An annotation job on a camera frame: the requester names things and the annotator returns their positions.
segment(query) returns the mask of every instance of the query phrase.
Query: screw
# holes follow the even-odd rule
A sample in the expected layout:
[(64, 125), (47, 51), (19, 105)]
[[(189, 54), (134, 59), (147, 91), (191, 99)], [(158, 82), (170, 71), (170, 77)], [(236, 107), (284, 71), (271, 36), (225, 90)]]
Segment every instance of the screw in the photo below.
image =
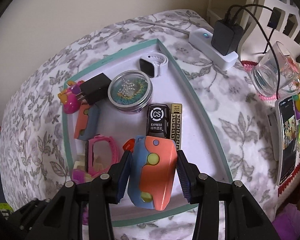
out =
[(242, 187), (242, 186), (243, 186), (243, 183), (241, 182), (241, 180), (235, 180), (235, 181), (234, 181), (234, 184), (235, 184), (237, 187)]
[(100, 175), (100, 179), (109, 179), (110, 175), (108, 173), (103, 173)]
[(198, 177), (199, 177), (199, 179), (207, 179), (207, 178), (208, 178), (208, 175), (205, 174), (205, 173), (200, 173), (200, 174), (198, 175)]
[(72, 180), (67, 181), (65, 184), (66, 187), (72, 187), (73, 185), (74, 185), (74, 183)]

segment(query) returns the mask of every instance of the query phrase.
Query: phone screen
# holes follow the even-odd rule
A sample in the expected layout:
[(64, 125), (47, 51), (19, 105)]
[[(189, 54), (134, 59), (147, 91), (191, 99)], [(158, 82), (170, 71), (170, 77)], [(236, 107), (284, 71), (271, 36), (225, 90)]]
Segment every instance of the phone screen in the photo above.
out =
[(293, 98), (288, 97), (279, 103), (283, 124), (283, 156), (280, 184), (293, 172), (297, 156), (297, 124)]

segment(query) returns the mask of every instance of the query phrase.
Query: round tin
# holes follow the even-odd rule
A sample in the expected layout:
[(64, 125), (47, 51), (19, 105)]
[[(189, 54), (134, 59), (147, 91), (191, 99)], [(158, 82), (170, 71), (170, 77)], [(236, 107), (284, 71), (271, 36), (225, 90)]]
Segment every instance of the round tin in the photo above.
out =
[(121, 111), (140, 112), (151, 100), (152, 92), (152, 82), (145, 73), (128, 70), (112, 80), (108, 88), (108, 98)]

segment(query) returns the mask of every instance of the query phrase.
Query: smartwatch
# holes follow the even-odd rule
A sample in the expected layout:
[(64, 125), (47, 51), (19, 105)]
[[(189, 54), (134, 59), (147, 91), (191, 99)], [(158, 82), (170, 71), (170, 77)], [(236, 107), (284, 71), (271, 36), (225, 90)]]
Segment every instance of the smartwatch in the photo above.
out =
[(159, 52), (142, 55), (139, 60), (140, 70), (150, 78), (161, 76), (168, 68), (168, 58)]

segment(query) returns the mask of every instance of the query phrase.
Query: purple fabric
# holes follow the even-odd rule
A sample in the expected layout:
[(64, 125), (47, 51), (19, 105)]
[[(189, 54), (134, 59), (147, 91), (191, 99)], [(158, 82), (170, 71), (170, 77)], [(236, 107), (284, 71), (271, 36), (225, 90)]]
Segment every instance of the purple fabric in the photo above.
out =
[(297, 240), (300, 236), (300, 211), (293, 204), (287, 204), (272, 222), (281, 240)]

